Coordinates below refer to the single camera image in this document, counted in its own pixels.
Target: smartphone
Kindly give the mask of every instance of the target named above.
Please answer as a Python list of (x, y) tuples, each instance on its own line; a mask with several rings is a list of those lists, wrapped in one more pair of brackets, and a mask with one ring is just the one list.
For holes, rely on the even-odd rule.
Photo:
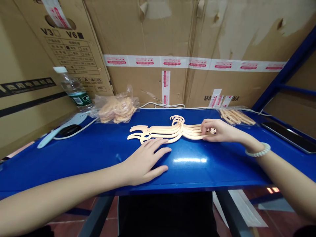
[(282, 127), (281, 125), (274, 122), (265, 122), (261, 124), (267, 130), (273, 132), (283, 140), (292, 144), (296, 148), (307, 154), (316, 153), (316, 144), (310, 142), (309, 140), (301, 137), (300, 135), (289, 131), (288, 129)]

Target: plastic bottle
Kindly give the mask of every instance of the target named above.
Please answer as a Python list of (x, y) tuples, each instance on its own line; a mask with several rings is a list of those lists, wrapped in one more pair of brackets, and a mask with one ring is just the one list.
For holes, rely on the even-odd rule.
[(81, 83), (68, 75), (65, 67), (54, 67), (55, 72), (63, 76), (62, 88), (69, 95), (81, 112), (86, 112), (93, 107), (92, 100)]

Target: blue tabletop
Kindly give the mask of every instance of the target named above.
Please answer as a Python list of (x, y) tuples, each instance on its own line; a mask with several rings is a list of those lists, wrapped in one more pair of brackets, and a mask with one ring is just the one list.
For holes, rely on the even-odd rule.
[[(185, 124), (199, 124), (205, 118), (219, 119), (215, 110), (142, 109), (127, 124), (94, 123), (66, 140), (53, 140), (37, 149), (35, 142), (0, 166), (0, 198), (71, 175), (95, 171), (124, 161), (139, 146), (138, 139), (127, 140), (135, 125), (170, 126), (172, 115), (181, 115)], [(258, 123), (262, 116), (247, 113)], [(316, 155), (307, 155), (260, 126), (238, 126), (316, 181)], [(271, 181), (245, 149), (236, 143), (209, 143), (184, 137), (166, 144), (172, 152), (157, 166), (169, 170), (153, 181), (123, 187), (110, 192), (116, 195), (170, 193), (216, 189), (239, 189), (249, 185), (269, 185)]]

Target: white bead bracelet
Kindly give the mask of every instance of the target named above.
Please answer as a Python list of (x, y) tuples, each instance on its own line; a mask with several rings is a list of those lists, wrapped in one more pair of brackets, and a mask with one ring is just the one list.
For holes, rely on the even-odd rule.
[(247, 150), (245, 150), (245, 153), (248, 155), (248, 156), (251, 156), (251, 157), (260, 157), (260, 156), (264, 156), (265, 154), (267, 154), (269, 152), (269, 150), (271, 150), (271, 146), (267, 143), (262, 143), (264, 145), (264, 149), (263, 151), (261, 152), (258, 152), (258, 153), (249, 153)]

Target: plastic bag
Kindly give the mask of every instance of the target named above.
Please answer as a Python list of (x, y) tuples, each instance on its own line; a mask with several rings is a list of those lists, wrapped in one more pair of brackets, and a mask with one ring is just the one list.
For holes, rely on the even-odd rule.
[(115, 96), (96, 95), (90, 117), (99, 118), (97, 123), (128, 123), (138, 107), (139, 100), (128, 85), (126, 92)]
[(232, 126), (255, 125), (256, 122), (242, 112), (242, 109), (244, 108), (246, 107), (245, 106), (226, 107), (226, 108), (220, 108), (217, 111), (219, 112), (221, 118)]

